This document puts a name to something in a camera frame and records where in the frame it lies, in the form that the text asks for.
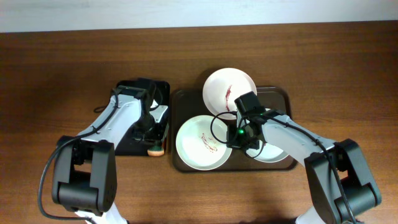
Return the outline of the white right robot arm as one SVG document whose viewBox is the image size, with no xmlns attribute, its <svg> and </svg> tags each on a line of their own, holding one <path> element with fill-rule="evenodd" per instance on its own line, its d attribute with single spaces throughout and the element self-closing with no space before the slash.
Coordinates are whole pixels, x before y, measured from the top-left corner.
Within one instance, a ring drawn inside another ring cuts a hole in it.
<svg viewBox="0 0 398 224">
<path fill-rule="evenodd" d="M 294 223 L 357 223 L 382 202 L 360 146 L 351 139 L 321 137 L 278 110 L 237 114 L 233 133 L 278 147 L 304 166 L 312 207 Z"/>
</svg>

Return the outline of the white plate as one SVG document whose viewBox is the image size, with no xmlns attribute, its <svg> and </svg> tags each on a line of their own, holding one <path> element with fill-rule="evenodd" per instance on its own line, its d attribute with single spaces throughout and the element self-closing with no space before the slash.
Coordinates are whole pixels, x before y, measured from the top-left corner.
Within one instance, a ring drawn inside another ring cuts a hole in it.
<svg viewBox="0 0 398 224">
<path fill-rule="evenodd" d="M 199 115 L 188 119 L 179 128 L 176 150 L 181 160 L 196 170 L 213 170 L 222 166 L 232 149 L 226 141 L 227 125 L 212 116 Z"/>
</svg>

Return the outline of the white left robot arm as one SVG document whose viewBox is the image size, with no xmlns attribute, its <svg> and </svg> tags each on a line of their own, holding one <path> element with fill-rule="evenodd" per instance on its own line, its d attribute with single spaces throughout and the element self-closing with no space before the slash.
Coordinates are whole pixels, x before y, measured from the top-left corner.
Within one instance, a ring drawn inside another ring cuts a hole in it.
<svg viewBox="0 0 398 224">
<path fill-rule="evenodd" d="M 97 119 L 77 136 L 62 136 L 54 165 L 52 200 L 74 220 L 127 223 L 114 202 L 116 156 L 163 156 L 168 131 L 168 88 L 121 85 Z"/>
</svg>

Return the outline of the green and orange sponge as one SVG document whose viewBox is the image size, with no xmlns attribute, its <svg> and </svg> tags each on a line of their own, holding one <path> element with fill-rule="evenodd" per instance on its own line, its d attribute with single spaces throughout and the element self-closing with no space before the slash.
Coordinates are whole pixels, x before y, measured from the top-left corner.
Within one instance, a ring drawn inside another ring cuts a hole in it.
<svg viewBox="0 0 398 224">
<path fill-rule="evenodd" d="M 153 145 L 150 148 L 148 148 L 147 154 L 148 154 L 148 156 L 151 156 L 151 157 L 163 156 L 165 154 L 164 146 L 162 144 Z"/>
</svg>

